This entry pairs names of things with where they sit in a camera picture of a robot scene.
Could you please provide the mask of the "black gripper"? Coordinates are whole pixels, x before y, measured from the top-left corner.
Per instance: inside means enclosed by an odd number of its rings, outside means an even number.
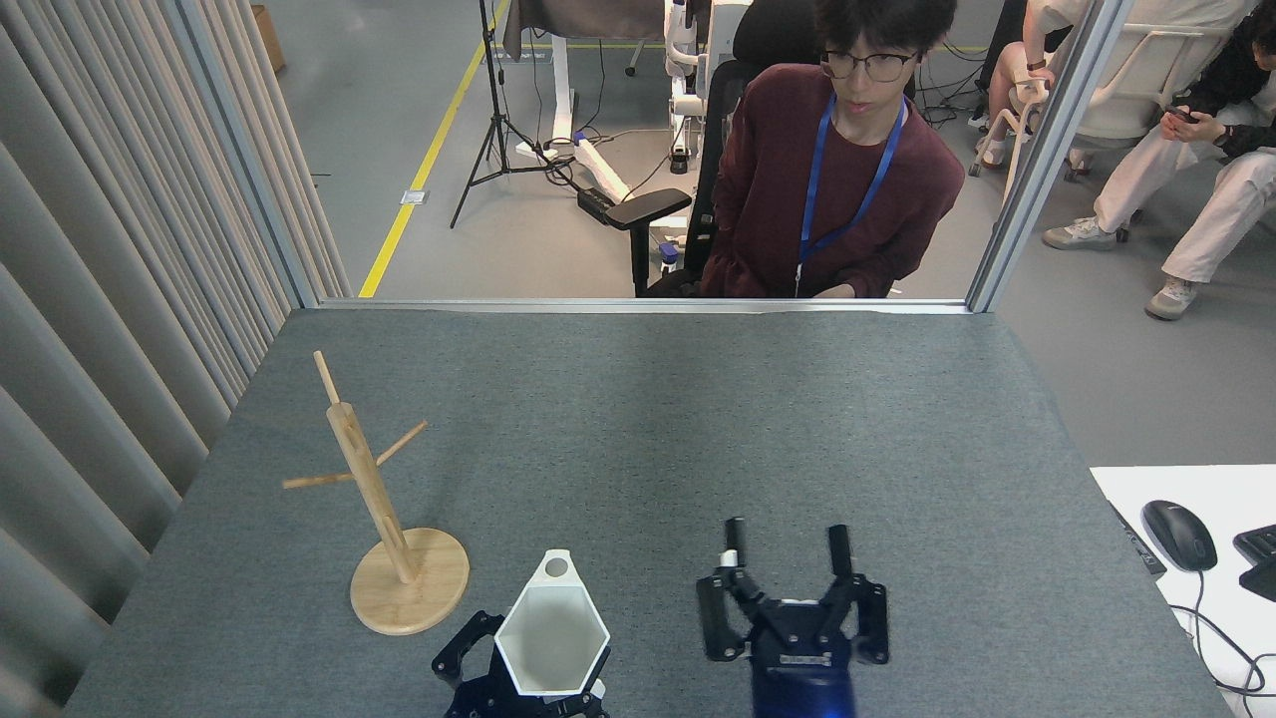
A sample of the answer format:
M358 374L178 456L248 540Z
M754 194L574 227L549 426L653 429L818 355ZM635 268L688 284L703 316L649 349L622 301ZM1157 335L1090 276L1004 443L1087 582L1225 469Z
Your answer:
M746 573L743 518L725 522L725 538L715 573L695 582L706 657L749 658L754 717L855 717L849 656L886 664L889 636L886 585L852 568L849 525L826 529L835 582L819 604L780 601L769 624L766 593ZM752 622L748 636L730 626L729 596Z
M467 680L464 676L464 657L473 650L484 636L496 636L504 624L504 613L487 613L476 610L470 621L452 636L447 645L438 650L433 659L435 677L456 689L447 717L609 717L604 699L597 690L605 691L601 680L593 677L586 689L575 695L561 698L558 709L544 703L537 696L523 696L516 692L513 682L493 673Z

